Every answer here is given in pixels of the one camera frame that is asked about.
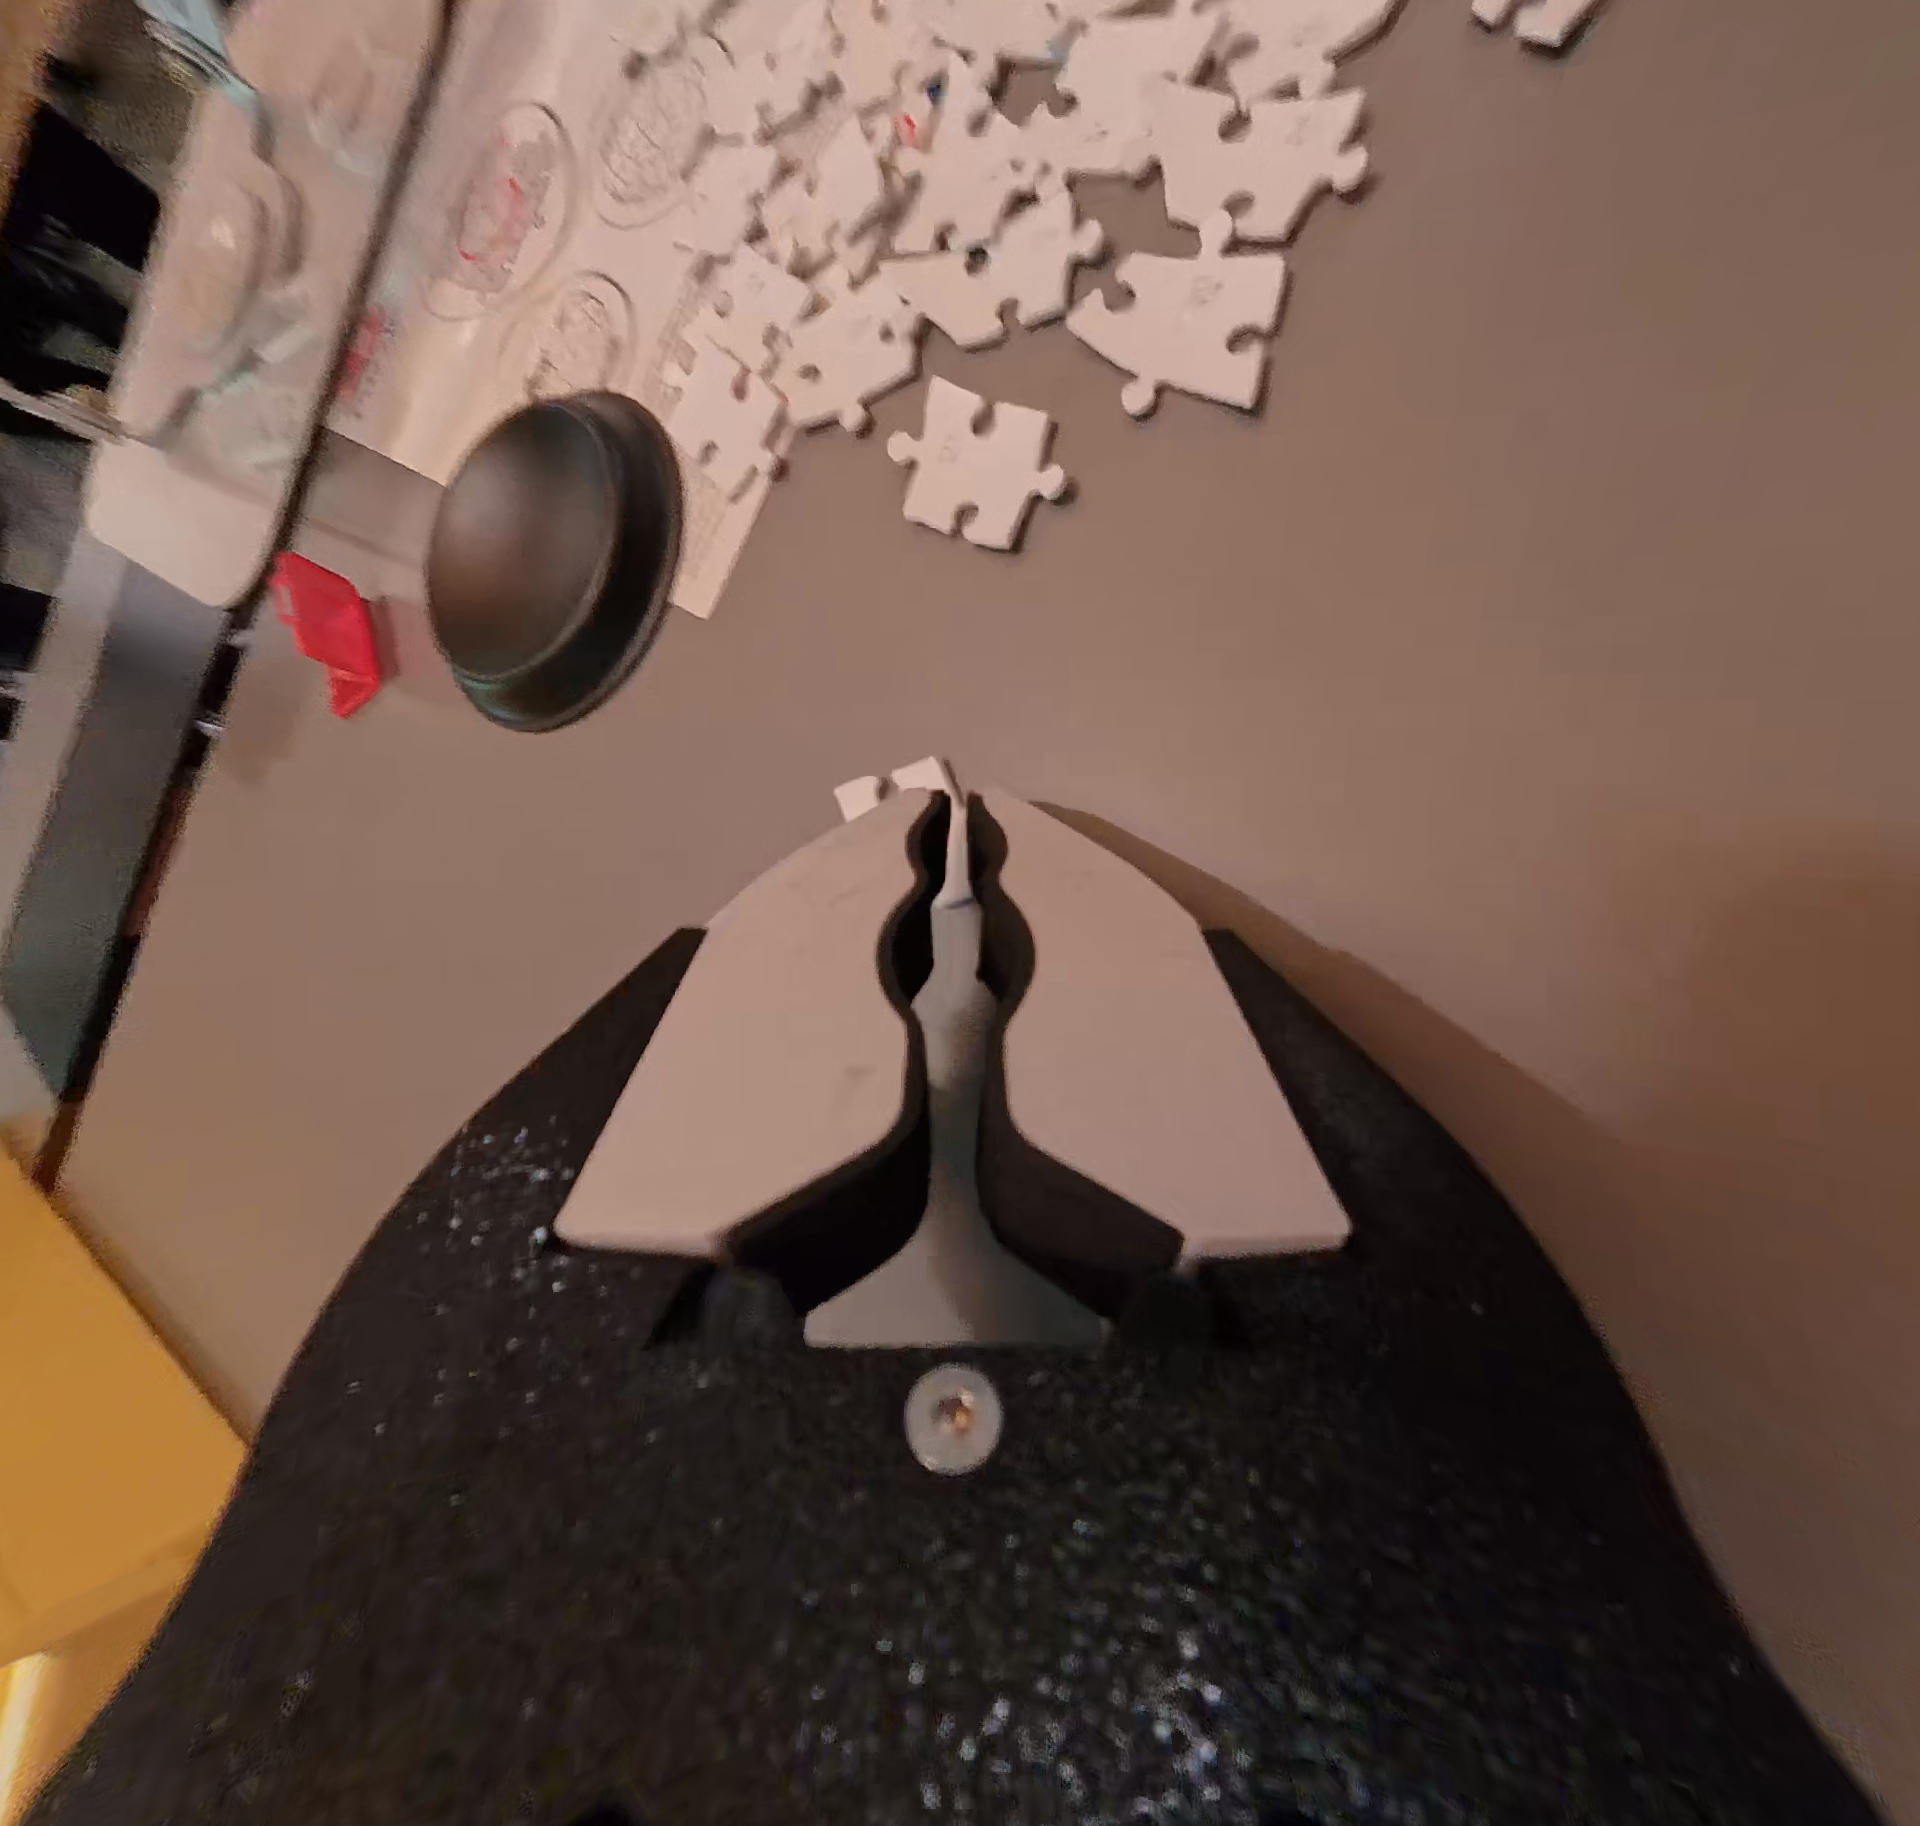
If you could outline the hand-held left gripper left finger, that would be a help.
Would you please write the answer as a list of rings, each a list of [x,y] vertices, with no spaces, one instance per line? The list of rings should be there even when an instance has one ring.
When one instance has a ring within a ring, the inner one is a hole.
[[[571,1247],[759,1273],[815,1311],[929,1203],[916,996],[947,792],[901,791],[765,867],[691,948],[573,1192]]]

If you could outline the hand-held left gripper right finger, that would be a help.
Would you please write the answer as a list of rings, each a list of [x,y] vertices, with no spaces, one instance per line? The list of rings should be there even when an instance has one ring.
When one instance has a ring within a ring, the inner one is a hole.
[[[1119,1317],[1155,1282],[1346,1247],[1235,939],[1007,791],[972,796],[970,849],[995,999],[975,1182],[1003,1249]]]

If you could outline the single white puzzle piece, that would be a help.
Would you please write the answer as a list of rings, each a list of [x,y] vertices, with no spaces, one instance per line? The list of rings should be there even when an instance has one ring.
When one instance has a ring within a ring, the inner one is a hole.
[[[835,800],[844,822],[872,811],[902,791],[916,788],[924,788],[935,800],[947,803],[947,829],[943,865],[940,869],[929,867],[931,879],[927,894],[909,906],[906,916],[895,926],[891,934],[891,966],[906,999],[916,999],[932,974],[936,955],[932,913],[963,910],[975,905],[970,800],[947,761],[940,757],[905,763],[883,775],[857,775],[835,788]]]

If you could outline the pile of white puzzle pieces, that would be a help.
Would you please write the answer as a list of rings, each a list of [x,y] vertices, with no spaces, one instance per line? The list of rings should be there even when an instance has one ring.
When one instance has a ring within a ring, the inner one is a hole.
[[[1560,52],[1608,0],[1470,0]],[[667,428],[750,507],[793,434],[869,431],[955,350],[1064,325],[1144,420],[1255,412],[1285,249],[1371,179],[1340,70],[1406,0],[632,0],[600,198],[636,148],[700,274]]]

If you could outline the black round puzzle stand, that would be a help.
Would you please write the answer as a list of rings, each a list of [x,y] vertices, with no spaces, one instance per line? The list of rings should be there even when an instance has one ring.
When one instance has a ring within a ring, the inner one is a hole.
[[[557,732],[647,657],[688,524],[663,421],[612,389],[528,403],[459,462],[425,560],[435,645],[468,704]]]

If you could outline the small red plastic object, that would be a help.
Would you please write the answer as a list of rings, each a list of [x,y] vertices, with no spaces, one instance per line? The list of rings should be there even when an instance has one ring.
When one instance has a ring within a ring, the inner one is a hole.
[[[370,599],[346,574],[295,550],[277,555],[271,594],[299,654],[321,668],[329,709],[358,716],[387,681]]]

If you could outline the yellow flat object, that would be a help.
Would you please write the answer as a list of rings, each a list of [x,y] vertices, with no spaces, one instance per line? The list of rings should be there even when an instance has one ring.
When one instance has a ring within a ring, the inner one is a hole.
[[[25,1821],[195,1570],[245,1442],[3,1157],[3,1816]]]

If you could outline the printed instruction sheet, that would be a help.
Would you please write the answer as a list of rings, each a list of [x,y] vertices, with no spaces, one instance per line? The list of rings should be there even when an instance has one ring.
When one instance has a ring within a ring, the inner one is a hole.
[[[711,617],[777,470],[765,384],[805,315],[762,205],[812,105],[819,0],[462,0],[329,428],[437,485],[531,401],[671,433],[676,606]]]

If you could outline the clear plastic blister pack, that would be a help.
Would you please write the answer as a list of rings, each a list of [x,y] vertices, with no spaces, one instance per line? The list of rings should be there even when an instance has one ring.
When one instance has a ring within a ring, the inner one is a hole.
[[[198,98],[84,523],[207,606],[249,594],[362,294],[445,0],[245,0]]]

